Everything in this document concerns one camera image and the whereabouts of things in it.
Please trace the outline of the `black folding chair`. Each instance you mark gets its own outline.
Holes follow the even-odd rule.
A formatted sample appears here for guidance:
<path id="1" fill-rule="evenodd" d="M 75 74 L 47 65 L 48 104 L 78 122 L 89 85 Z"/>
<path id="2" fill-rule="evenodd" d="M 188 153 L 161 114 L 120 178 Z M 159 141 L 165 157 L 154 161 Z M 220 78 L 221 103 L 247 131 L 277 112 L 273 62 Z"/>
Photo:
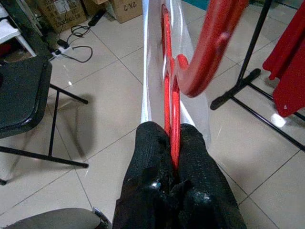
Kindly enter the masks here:
<path id="1" fill-rule="evenodd" d="M 48 154 L 6 146 L 0 146 L 0 152 L 88 168 L 87 163 L 52 155 L 60 94 L 83 104 L 88 104 L 88 100 L 51 84 L 51 73 L 52 64 L 46 56 L 35 56 L 11 63 L 0 61 L 0 139 L 23 134 L 35 128 L 44 117 L 49 90 L 56 91 Z"/>

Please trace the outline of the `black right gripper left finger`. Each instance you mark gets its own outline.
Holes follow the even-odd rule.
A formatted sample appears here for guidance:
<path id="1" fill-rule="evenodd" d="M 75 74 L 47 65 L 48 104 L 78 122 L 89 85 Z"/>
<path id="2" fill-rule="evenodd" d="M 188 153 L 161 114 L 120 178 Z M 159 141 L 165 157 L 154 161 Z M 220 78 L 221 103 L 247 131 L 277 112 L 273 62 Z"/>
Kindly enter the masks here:
<path id="1" fill-rule="evenodd" d="M 168 135 L 155 122 L 140 124 L 112 229 L 172 229 L 177 205 L 170 195 L 173 181 Z"/>

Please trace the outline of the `grey robot right leg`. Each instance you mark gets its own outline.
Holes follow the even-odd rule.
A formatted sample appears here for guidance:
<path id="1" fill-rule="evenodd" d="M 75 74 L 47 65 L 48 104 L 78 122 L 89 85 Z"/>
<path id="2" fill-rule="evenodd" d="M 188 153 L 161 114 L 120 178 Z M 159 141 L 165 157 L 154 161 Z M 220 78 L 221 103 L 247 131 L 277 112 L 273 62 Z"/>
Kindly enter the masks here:
<path id="1" fill-rule="evenodd" d="M 21 219 L 3 229 L 112 229 L 97 208 L 62 208 Z"/>

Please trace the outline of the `red printed t-shirt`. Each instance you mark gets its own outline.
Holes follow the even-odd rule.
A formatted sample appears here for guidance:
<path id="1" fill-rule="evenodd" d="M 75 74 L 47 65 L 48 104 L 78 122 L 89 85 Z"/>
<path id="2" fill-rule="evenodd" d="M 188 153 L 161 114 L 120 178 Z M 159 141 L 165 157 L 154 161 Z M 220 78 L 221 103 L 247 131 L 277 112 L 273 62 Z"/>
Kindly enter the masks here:
<path id="1" fill-rule="evenodd" d="M 272 94 L 280 116 L 305 108 L 305 0 L 263 68 L 270 72 L 270 80 L 280 80 Z"/>

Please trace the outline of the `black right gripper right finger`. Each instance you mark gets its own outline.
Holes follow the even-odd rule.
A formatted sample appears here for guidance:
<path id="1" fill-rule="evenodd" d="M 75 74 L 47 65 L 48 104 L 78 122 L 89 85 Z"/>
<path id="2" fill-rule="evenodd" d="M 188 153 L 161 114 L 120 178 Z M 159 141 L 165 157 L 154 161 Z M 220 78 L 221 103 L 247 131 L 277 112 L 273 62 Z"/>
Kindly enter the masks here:
<path id="1" fill-rule="evenodd" d="M 174 168 L 180 187 L 173 229 L 247 229 L 227 179 L 193 125 L 181 124 Z"/>

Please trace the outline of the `cardboard box printed C/NO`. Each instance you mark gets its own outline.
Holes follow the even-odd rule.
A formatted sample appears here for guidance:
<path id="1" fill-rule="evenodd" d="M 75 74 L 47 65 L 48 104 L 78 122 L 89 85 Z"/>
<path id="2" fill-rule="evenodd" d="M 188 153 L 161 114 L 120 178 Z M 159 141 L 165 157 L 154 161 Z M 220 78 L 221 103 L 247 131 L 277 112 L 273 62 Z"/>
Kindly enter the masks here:
<path id="1" fill-rule="evenodd" d="M 124 23 L 142 15 L 142 0 L 110 0 L 112 16 Z"/>

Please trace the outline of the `white power strip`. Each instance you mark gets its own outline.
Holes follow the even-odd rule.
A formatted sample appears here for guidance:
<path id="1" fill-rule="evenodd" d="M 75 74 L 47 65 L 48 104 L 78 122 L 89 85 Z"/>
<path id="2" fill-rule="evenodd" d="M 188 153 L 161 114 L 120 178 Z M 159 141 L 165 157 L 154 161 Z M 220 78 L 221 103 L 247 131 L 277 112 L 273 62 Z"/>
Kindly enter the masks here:
<path id="1" fill-rule="evenodd" d="M 68 48 L 64 48 L 64 47 L 59 47 L 58 49 L 54 50 L 51 52 L 51 54 L 55 57 L 55 58 L 61 58 L 63 57 L 63 55 L 66 53 L 66 52 L 69 52 L 70 50 L 72 50 L 72 47 L 69 46 Z"/>

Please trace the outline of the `large cardboard box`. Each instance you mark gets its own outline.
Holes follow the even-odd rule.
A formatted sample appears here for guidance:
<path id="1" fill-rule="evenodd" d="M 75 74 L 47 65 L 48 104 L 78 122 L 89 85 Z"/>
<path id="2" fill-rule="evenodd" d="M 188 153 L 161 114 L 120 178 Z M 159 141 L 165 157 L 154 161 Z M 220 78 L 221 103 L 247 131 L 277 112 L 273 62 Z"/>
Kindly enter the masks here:
<path id="1" fill-rule="evenodd" d="M 80 0 L 35 0 L 35 2 L 57 34 L 86 21 Z"/>

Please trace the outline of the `black power adapter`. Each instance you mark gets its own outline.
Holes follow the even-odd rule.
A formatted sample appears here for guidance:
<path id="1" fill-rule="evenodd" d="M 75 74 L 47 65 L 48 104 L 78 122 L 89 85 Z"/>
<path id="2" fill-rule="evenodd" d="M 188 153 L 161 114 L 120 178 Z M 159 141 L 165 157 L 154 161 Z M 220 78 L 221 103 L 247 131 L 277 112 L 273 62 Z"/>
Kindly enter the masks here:
<path id="1" fill-rule="evenodd" d="M 96 14 L 89 21 L 88 26 L 89 27 L 95 26 L 105 13 L 106 13 L 106 10 L 98 10 L 96 12 Z"/>

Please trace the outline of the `black garment rack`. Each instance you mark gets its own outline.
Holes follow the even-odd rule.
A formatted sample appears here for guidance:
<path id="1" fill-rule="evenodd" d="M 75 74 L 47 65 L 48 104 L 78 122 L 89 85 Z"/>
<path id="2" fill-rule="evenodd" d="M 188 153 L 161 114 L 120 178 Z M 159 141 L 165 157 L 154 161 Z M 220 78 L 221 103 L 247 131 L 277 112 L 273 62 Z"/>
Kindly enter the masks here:
<path id="1" fill-rule="evenodd" d="M 258 22 L 257 22 L 255 30 L 254 30 L 254 33 L 252 35 L 251 42 L 249 44 L 249 47 L 248 47 L 248 50 L 247 50 L 247 53 L 246 53 L 243 65 L 241 67 L 240 73 L 239 73 L 237 81 L 236 81 L 236 84 L 234 85 L 234 87 L 232 87 L 230 90 L 225 92 L 223 95 L 221 95 L 221 96 L 217 97 L 216 99 L 214 99 L 212 101 L 211 105 L 210 105 L 210 109 L 211 110 L 216 110 L 219 107 L 221 107 L 223 104 L 225 104 L 227 101 L 233 100 L 235 103 L 237 103 L 244 110 L 249 112 L 255 118 L 257 118 L 262 123 L 264 123 L 265 125 L 267 125 L 271 129 L 276 131 L 278 134 L 280 134 L 282 137 L 284 137 L 290 143 L 295 145 L 298 149 L 300 149 L 300 150 L 305 152 L 305 145 L 301 144 L 300 142 L 298 142 L 297 140 L 292 138 L 290 135 L 288 135 L 287 133 L 282 131 L 279 127 L 275 126 L 272 122 L 270 122 L 269 120 L 267 120 L 266 118 L 264 118 L 263 116 L 258 114 L 255 110 L 253 110 L 252 108 L 247 106 L 245 103 L 243 103 L 239 99 L 235 98 L 236 94 L 238 94 L 245 87 L 249 86 L 250 88 L 252 88 L 256 92 L 258 92 L 261 95 L 263 95 L 268 100 L 270 100 L 272 102 L 274 101 L 274 99 L 273 99 L 273 97 L 271 95 L 269 95 L 268 93 L 266 93 L 265 91 L 263 91 L 262 89 L 258 88 L 257 86 L 255 86 L 252 83 L 252 81 L 255 80 L 261 74 L 261 70 L 260 69 L 256 68 L 253 71 L 251 71 L 247 77 L 244 77 L 246 68 L 247 68 L 247 66 L 249 64 L 249 61 L 250 61 L 250 58 L 251 58 L 251 56 L 253 54 L 253 50 L 255 48 L 256 42 L 258 40 L 258 37 L 260 35 L 260 32 L 261 32 L 261 29 L 263 27 L 264 21 L 265 21 L 265 19 L 267 17 L 267 13 L 269 12 L 269 9 L 270 9 L 270 6 L 272 4 L 272 1 L 273 0 L 265 0 L 265 2 L 263 4 L 263 9 L 262 9 L 262 11 L 260 13 Z"/>

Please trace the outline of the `white t-shirt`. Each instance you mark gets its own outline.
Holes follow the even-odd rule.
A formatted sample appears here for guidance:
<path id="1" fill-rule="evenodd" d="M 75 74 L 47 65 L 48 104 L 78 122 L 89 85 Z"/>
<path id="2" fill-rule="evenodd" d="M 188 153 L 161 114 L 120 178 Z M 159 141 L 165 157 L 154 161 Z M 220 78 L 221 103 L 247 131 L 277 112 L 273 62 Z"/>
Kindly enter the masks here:
<path id="1" fill-rule="evenodd" d="M 142 0 L 143 15 L 143 92 L 141 122 L 164 126 L 164 68 L 162 49 L 162 5 L 170 13 L 172 53 L 191 60 L 194 47 L 187 29 L 181 0 Z M 205 93 L 195 98 L 180 95 L 181 122 L 195 126 L 207 147 L 211 143 L 209 108 Z"/>

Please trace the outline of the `red plastic clothes hanger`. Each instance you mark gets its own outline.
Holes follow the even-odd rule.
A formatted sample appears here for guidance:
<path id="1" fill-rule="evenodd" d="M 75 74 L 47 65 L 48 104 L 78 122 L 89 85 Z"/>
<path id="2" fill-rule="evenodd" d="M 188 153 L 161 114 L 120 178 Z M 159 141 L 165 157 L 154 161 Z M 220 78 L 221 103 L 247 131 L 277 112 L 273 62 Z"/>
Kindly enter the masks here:
<path id="1" fill-rule="evenodd" d="M 228 42 L 248 0 L 210 0 L 202 31 L 191 61 L 183 54 L 173 58 L 171 14 L 162 5 L 162 48 L 164 72 L 164 130 L 170 138 L 171 158 L 179 166 L 181 106 L 180 94 L 196 97 L 213 79 Z"/>

